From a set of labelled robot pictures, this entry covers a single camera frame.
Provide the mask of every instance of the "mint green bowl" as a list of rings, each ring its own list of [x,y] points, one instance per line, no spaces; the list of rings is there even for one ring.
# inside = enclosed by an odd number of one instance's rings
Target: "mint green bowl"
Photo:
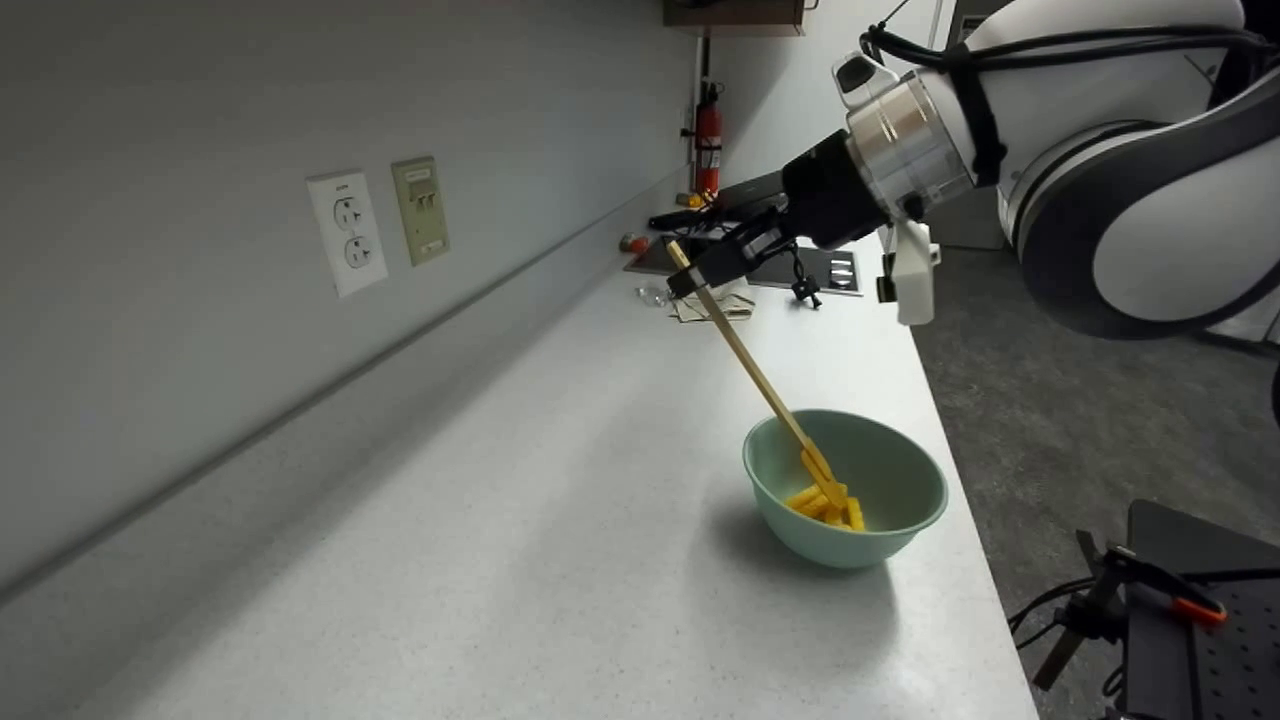
[[[745,438],[745,462],[755,482],[764,525],[796,556],[829,567],[873,567],[900,553],[947,509],[947,486],[934,454],[863,417],[796,410],[800,429],[824,449],[835,476],[863,499],[869,533],[842,533],[788,509],[810,486],[800,449],[780,420],[764,420]]]

